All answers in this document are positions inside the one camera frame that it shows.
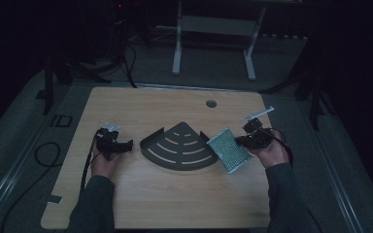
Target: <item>white desk frame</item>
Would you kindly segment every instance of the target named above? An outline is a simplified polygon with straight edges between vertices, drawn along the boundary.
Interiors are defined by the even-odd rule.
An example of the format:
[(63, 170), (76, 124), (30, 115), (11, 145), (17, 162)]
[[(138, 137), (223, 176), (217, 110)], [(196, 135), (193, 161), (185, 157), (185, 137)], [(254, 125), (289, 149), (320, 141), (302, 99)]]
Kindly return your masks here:
[(262, 8), (259, 13), (257, 21), (227, 19), (215, 17), (195, 17), (183, 16), (182, 1), (178, 3), (178, 19), (177, 19), (177, 45), (175, 47), (174, 64), (172, 67), (172, 74), (179, 75), (181, 69), (182, 45), (181, 36), (183, 31), (250, 36), (252, 37), (250, 46), (244, 50), (244, 59), (247, 66), (248, 79), (255, 80), (254, 64), (251, 58), (253, 54), (254, 45), (260, 25), (262, 24), (266, 8)]

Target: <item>dark background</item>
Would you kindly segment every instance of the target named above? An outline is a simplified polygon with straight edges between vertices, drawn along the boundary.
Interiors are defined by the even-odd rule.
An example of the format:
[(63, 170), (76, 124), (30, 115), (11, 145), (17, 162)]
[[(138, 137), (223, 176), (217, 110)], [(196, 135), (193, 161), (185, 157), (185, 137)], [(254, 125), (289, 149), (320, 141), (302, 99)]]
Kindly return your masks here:
[[(78, 1), (0, 1), (0, 117), (28, 80), (43, 69), (50, 51), (90, 59), (92, 53), (82, 48), (102, 40), (104, 31), (96, 21), (83, 28), (80, 14), (90, 14), (87, 10), (94, 2), (102, 1), (80, 1), (80, 5)], [(176, 1), (134, 2), (148, 5), (152, 27), (175, 25)], [(373, 181), (373, 1), (327, 2), (310, 1), (320, 6), (306, 8), (271, 6), (261, 30), (315, 40), (319, 55), (311, 59), (325, 59), (322, 90), (329, 94)]]

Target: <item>light wood surface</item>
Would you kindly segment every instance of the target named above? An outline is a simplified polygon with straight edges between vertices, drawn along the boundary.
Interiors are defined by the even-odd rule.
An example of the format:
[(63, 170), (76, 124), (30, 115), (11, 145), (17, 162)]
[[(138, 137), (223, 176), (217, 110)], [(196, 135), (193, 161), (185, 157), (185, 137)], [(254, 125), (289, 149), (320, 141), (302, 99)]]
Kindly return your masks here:
[[(217, 106), (208, 108), (207, 100)], [(64, 229), (78, 201), (80, 183), (94, 132), (105, 121), (121, 126), (119, 142), (134, 140), (133, 151), (120, 160), (114, 213), (116, 228), (238, 228), (264, 227), (269, 222), (268, 182), (258, 158), (228, 175), (220, 161), (196, 171), (161, 168), (141, 154), (139, 143), (161, 127), (185, 121), (208, 137), (229, 127), (244, 135), (241, 117), (265, 107), (257, 93), (95, 87), (66, 155), (42, 226)], [(268, 116), (259, 118), (270, 126)]]

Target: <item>gray carpet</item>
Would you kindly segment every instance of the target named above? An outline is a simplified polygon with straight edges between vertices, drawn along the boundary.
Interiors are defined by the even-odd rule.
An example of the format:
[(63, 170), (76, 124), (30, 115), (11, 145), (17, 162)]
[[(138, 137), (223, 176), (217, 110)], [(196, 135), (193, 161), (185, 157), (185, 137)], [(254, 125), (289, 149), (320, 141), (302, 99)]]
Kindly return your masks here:
[[(198, 49), (194, 43), (187, 43), (181, 75), (174, 77), (171, 74), (174, 51), (171, 43), (156, 41), (151, 50), (134, 43), (137, 57), (133, 77), (140, 87), (163, 84), (257, 91), (285, 79), (303, 45), (302, 41), (290, 39), (258, 40), (253, 55), (257, 80), (249, 82), (242, 52), (236, 48), (203, 50)], [(127, 53), (130, 60), (133, 53), (131, 50)], [(88, 94), (94, 86), (100, 85), (79, 77), (75, 77), (76, 81), (70, 87), (57, 84), (55, 105), (48, 116), (42, 116), (44, 103), (34, 99), (37, 91), (43, 88), (42, 75), (38, 74), (29, 82), (0, 121), (0, 182), (17, 158), (26, 155), (24, 167), (19, 171), (21, 176), (15, 181), (16, 186), (8, 199), (3, 198), (0, 206), (0, 227), (5, 213), (20, 194), (47, 170), (35, 161), (34, 150), (44, 143), (56, 142), (60, 145), (58, 161), (61, 162), (79, 123)], [(129, 86), (121, 69), (103, 76), (113, 80), (109, 84), (111, 86)], [(309, 100), (295, 101), (292, 96), (295, 87), (290, 86), (277, 94), (263, 97), (266, 106), (276, 108), (270, 114), (271, 123), (287, 136), (294, 153), (294, 173), (307, 205), (323, 232), (373, 232), (373, 185), (360, 163), (354, 145), (337, 116), (328, 113), (320, 116), (321, 130), (314, 131), (306, 117)], [(51, 127), (55, 115), (72, 117), (71, 126)], [(51, 163), (56, 156), (56, 149), (52, 146), (43, 147), (39, 154), (45, 163)], [(342, 197), (337, 194), (337, 186), (334, 186), (333, 177), (328, 172), (328, 161), (351, 201), (349, 204), (359, 222), (358, 230), (352, 230), (346, 220), (349, 213), (345, 213), (345, 208), (340, 205)], [(43, 229), (40, 219), (58, 172), (58, 167), (51, 169), (17, 203), (8, 217), (5, 232), (57, 232)], [(265, 232), (265, 229), (252, 229), (252, 232)]]

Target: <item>dark sleeve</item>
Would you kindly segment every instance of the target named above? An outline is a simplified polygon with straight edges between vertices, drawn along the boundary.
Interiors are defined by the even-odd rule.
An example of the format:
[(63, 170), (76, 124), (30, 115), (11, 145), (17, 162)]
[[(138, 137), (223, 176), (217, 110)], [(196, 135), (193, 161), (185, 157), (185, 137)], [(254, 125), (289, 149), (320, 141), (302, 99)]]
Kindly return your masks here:
[(106, 177), (91, 177), (74, 211), (66, 232), (114, 232), (114, 184)]
[(313, 232), (308, 209), (289, 163), (275, 165), (265, 172), (271, 217), (268, 233)]

